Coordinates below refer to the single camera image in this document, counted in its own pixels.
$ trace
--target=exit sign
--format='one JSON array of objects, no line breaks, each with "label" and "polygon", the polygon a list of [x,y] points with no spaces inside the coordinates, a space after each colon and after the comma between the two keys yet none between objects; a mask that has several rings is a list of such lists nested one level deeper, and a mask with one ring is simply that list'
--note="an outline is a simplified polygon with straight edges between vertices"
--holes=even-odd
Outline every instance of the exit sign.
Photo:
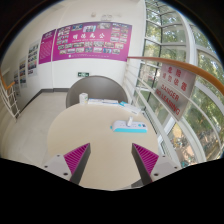
[{"label": "exit sign", "polygon": [[89,73],[87,72],[78,72],[78,77],[88,77]]}]

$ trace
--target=green foliage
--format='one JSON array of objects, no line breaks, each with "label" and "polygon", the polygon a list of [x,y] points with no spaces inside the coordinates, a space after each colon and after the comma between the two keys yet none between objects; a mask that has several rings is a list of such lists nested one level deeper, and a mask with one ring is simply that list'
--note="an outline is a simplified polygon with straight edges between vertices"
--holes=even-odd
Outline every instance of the green foliage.
[{"label": "green foliage", "polygon": [[147,2],[146,2],[145,4],[146,4],[146,8],[147,8],[147,9],[151,9],[151,10],[153,10],[153,11],[159,13],[159,8],[158,8],[157,6],[152,5],[152,4],[150,4],[150,3],[147,3]]},{"label": "green foliage", "polygon": [[151,41],[146,40],[145,41],[145,50],[144,50],[144,56],[145,57],[159,57],[159,50],[160,46],[158,44],[152,43]]},{"label": "green foliage", "polygon": [[150,107],[152,108],[153,112],[155,113],[155,115],[157,116],[160,123],[163,124],[168,115],[167,110],[152,94],[150,95],[148,103],[149,103]]},{"label": "green foliage", "polygon": [[163,28],[162,37],[163,43],[186,42],[185,33],[182,26],[169,26],[167,28]]},{"label": "green foliage", "polygon": [[181,23],[181,19],[176,12],[167,13],[161,16],[162,25],[170,23]]},{"label": "green foliage", "polygon": [[160,16],[158,16],[158,14],[156,14],[155,12],[147,11],[147,19],[161,25]]},{"label": "green foliage", "polygon": [[221,64],[202,51],[198,53],[198,67],[214,75],[224,84],[224,72]]},{"label": "green foliage", "polygon": [[162,46],[160,57],[185,62],[186,51],[182,49],[178,49],[176,46],[175,47]]},{"label": "green foliage", "polygon": [[224,116],[216,104],[200,89],[194,88],[192,100],[205,112],[216,127],[221,143],[224,142]]},{"label": "green foliage", "polygon": [[194,34],[195,43],[215,52],[205,35],[202,34],[195,26],[191,26],[191,28]]},{"label": "green foliage", "polygon": [[161,28],[147,22],[146,37],[149,37],[154,41],[161,42]]}]

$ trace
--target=tiled floor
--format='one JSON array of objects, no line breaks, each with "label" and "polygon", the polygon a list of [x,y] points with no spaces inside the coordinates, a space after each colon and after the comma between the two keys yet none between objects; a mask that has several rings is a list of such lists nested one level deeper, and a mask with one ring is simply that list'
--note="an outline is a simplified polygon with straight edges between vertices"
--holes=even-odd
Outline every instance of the tiled floor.
[{"label": "tiled floor", "polygon": [[2,157],[41,167],[49,159],[47,133],[53,120],[66,109],[67,93],[41,93],[11,123]]}]

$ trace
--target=red sign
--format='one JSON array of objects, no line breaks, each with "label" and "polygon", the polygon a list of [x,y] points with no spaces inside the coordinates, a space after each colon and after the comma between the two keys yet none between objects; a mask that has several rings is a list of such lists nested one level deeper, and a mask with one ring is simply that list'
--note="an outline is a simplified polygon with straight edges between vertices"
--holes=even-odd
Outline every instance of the red sign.
[{"label": "red sign", "polygon": [[161,80],[157,84],[155,94],[163,101],[176,119],[180,120],[188,99]]},{"label": "red sign", "polygon": [[163,64],[161,68],[161,74],[162,76],[160,79],[162,81],[169,83],[188,98],[191,96],[196,77],[194,73]]}]

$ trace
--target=handrail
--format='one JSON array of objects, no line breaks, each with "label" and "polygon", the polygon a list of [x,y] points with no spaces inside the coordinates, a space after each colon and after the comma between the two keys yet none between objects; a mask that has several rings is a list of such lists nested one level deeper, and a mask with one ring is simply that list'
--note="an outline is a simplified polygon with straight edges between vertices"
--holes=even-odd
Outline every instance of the handrail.
[{"label": "handrail", "polygon": [[196,75],[201,76],[203,79],[205,79],[208,82],[210,82],[211,84],[213,84],[224,96],[224,85],[212,74],[210,74],[209,72],[207,72],[195,65],[191,65],[191,64],[188,64],[188,63],[182,62],[182,61],[176,61],[176,60],[171,60],[171,59],[167,59],[167,58],[157,58],[157,57],[128,57],[128,59],[157,61],[157,62],[169,64],[169,65],[174,65],[174,66],[180,67],[182,69],[185,69],[187,71],[193,72]]},{"label": "handrail", "polygon": [[10,89],[15,84],[15,82],[12,82],[9,86],[6,85],[6,83],[5,83],[4,79],[3,79],[3,76],[2,76],[1,69],[0,69],[0,77],[1,77],[2,84],[3,84],[5,90]]}]

